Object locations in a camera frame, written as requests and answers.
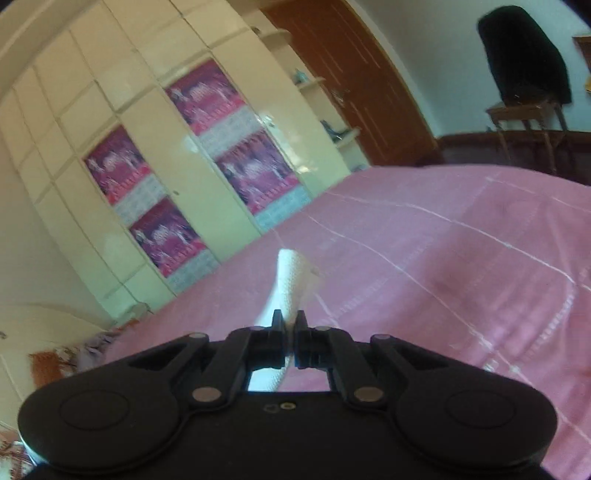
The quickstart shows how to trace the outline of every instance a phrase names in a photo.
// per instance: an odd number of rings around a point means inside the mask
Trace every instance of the pink poster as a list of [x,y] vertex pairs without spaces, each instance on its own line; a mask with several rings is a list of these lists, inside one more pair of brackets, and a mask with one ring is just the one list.
[[152,173],[123,126],[113,130],[85,159],[95,182],[115,205]]
[[166,93],[196,135],[246,105],[215,60],[197,67]]
[[129,231],[167,278],[206,249],[169,197],[156,204]]
[[253,215],[299,185],[264,131],[243,140],[215,162]]

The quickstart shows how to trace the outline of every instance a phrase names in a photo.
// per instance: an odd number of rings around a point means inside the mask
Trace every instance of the door frame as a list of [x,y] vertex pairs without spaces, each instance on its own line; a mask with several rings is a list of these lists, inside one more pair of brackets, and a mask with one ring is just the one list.
[[382,55],[388,60],[388,63],[390,64],[390,67],[392,68],[392,70],[394,71],[394,73],[396,74],[396,77],[398,77],[398,80],[400,81],[400,83],[403,85],[404,90],[406,91],[407,95],[410,97],[410,99],[413,102],[413,105],[415,106],[419,116],[421,117],[421,121],[423,122],[423,125],[425,126],[425,128],[427,129],[427,132],[429,133],[430,137],[431,137],[431,143],[433,143],[433,148],[435,150],[439,150],[439,143],[437,142],[437,139],[435,138],[435,136],[433,135],[433,130],[431,130],[431,127],[429,126],[429,124],[427,123],[427,121],[425,120],[425,116],[423,115],[423,112],[421,111],[421,109],[419,108],[419,105],[417,103],[416,98],[414,97],[413,93],[410,91],[410,88],[408,87],[408,83],[406,82],[406,80],[402,77],[402,75],[400,74],[400,71],[398,70],[398,67],[396,66],[396,64],[394,63],[392,57],[390,55],[388,55],[388,52],[386,51],[386,49],[384,48],[384,45],[382,44],[382,42],[380,42],[378,40],[378,38],[376,37],[376,35],[374,34],[374,32],[372,31],[372,28],[363,20],[363,18],[361,18],[361,16],[359,15],[359,13],[357,12],[357,10],[355,9],[355,7],[349,2],[349,0],[339,0],[341,3],[343,3],[345,5],[345,7],[353,14],[353,16],[359,21],[359,23],[361,25],[363,25],[363,28],[365,29],[365,31],[369,34],[369,36],[372,38],[374,44],[379,48],[380,52],[382,53]]

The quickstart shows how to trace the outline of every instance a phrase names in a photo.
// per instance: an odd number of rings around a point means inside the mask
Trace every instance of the chair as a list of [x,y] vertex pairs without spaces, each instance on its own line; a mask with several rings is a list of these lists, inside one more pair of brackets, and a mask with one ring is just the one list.
[[[556,148],[567,139],[568,135],[568,126],[566,124],[566,120],[564,118],[564,113],[562,111],[562,105],[550,98],[545,98],[538,102],[531,102],[531,103],[524,103],[522,105],[515,104],[515,105],[506,105],[504,102],[497,103],[496,105],[489,108],[486,113],[491,117],[491,121],[496,127],[496,131],[499,134],[499,139],[501,140],[501,145],[503,147],[503,151],[507,157],[509,163],[511,163],[511,154],[509,153],[509,147],[507,145],[507,140],[505,138],[505,130],[502,127],[501,122],[503,121],[521,121],[525,129],[530,133],[530,136],[533,141],[535,141],[535,133],[534,130],[531,128],[531,123],[537,122],[540,126],[540,130],[543,133],[544,143],[546,149],[548,151],[548,158],[550,159],[550,170],[551,172],[556,175],[557,167],[556,167]],[[556,115],[558,117],[558,121],[560,126],[562,127],[562,133],[560,136],[552,142],[550,138],[550,133],[547,129],[546,121],[548,118]]]

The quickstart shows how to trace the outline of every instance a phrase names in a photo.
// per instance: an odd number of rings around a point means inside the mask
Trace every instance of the wooden furniture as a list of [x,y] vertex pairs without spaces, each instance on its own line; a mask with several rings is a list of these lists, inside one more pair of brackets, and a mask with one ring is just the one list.
[[[533,141],[535,141],[535,133],[531,128],[531,123],[532,121],[537,122],[540,126],[540,130],[542,131],[544,143],[548,151],[550,170],[554,175],[557,174],[556,147],[558,147],[558,145],[560,145],[563,140],[566,139],[567,133],[569,131],[564,118],[564,113],[562,111],[562,106],[558,102],[548,98],[539,102],[526,103],[523,105],[506,105],[503,102],[500,102],[489,108],[486,113],[488,113],[492,122],[495,124],[496,130],[499,134],[499,139],[501,140],[501,145],[509,162],[511,162],[511,154],[509,153],[509,147],[505,138],[505,131],[501,122],[523,122],[525,129],[531,134]],[[558,117],[558,121],[560,122],[560,126],[562,127],[563,131],[553,143],[552,139],[550,138],[550,133],[548,132],[546,122],[548,118],[551,118],[555,114]]]
[[30,353],[77,345],[102,331],[59,310],[0,306],[0,427],[18,429],[18,409],[35,391]]
[[[591,34],[576,35],[573,37],[573,40],[583,54],[583,57],[587,62],[587,67],[591,72]],[[585,90],[587,90],[588,93],[591,93],[591,77],[589,77],[587,83],[585,83]]]
[[[293,34],[293,47],[373,165],[413,165],[436,143],[402,77],[365,24],[343,0],[282,2],[264,10],[277,28]],[[312,101],[317,97],[310,92]],[[336,130],[342,125],[328,117]],[[337,144],[344,149],[355,138]]]

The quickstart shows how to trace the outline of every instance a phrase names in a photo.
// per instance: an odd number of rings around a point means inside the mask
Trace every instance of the bed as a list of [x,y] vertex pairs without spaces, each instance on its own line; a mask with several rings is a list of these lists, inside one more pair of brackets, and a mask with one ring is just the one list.
[[[321,195],[133,330],[106,361],[190,332],[252,325],[281,248],[323,273],[313,326],[389,333],[543,391],[560,425],[545,466],[591,474],[591,192],[517,168],[372,168]],[[281,390],[324,390],[314,371]]]

